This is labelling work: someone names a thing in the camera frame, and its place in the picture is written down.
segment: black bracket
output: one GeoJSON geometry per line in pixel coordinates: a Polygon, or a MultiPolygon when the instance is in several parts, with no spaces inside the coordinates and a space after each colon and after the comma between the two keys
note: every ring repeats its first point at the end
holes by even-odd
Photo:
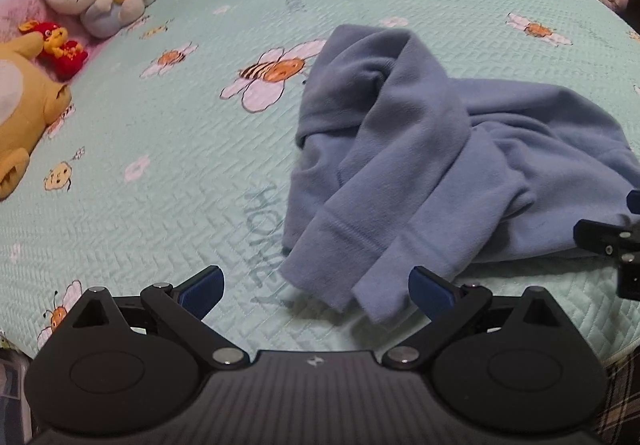
{"type": "MultiPolygon", "coordinates": [[[[626,206],[640,214],[640,190],[629,192],[626,206]]],[[[618,297],[640,300],[640,227],[581,219],[574,226],[574,241],[578,248],[611,257],[618,269],[618,297]]]]}

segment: light blue quilted bedspread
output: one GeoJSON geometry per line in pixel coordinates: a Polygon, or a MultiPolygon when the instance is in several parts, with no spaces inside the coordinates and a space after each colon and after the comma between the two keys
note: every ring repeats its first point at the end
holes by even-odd
{"type": "MultiPolygon", "coordinates": [[[[452,76],[573,88],[640,154],[640,41],[596,0],[158,0],[74,81],[74,110],[0,204],[7,338],[34,355],[51,312],[83,289],[136,295],[212,264],[226,293],[205,320],[251,353],[380,351],[423,325],[415,310],[384,327],[332,313],[277,274],[300,97],[343,23],[411,28],[452,76]]],[[[502,295],[544,285],[603,361],[640,337],[638,303],[615,297],[602,259],[476,266],[463,280],[502,295]]]]}

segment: red plush toy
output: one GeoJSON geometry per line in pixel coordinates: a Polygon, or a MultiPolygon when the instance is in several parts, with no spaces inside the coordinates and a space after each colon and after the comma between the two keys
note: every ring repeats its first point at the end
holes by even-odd
{"type": "Polygon", "coordinates": [[[22,33],[37,31],[42,35],[44,47],[39,57],[49,61],[61,81],[70,80],[78,73],[89,56],[80,44],[69,40],[66,28],[55,22],[30,20],[21,24],[18,29],[22,33]]]}

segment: fuzzy pink fabric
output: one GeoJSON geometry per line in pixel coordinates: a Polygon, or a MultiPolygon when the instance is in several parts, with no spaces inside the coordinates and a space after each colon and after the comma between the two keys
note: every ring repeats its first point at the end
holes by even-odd
{"type": "MultiPolygon", "coordinates": [[[[0,42],[6,42],[22,35],[18,31],[18,26],[28,20],[47,20],[57,22],[65,27],[69,31],[69,39],[82,44],[82,47],[89,53],[89,57],[84,62],[85,66],[106,44],[106,41],[91,37],[80,24],[78,17],[60,15],[49,8],[44,0],[4,0],[0,2],[0,42]]],[[[46,64],[43,64],[38,59],[34,60],[34,62],[44,69],[52,79],[58,79],[55,73],[47,68],[46,64]]]]}

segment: yellow duck plush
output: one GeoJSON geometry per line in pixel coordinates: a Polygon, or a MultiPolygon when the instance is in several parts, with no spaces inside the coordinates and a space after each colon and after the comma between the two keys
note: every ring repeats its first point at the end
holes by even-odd
{"type": "Polygon", "coordinates": [[[71,103],[69,87],[31,63],[43,46],[37,32],[0,44],[0,200],[18,186],[44,130],[71,103]]]}

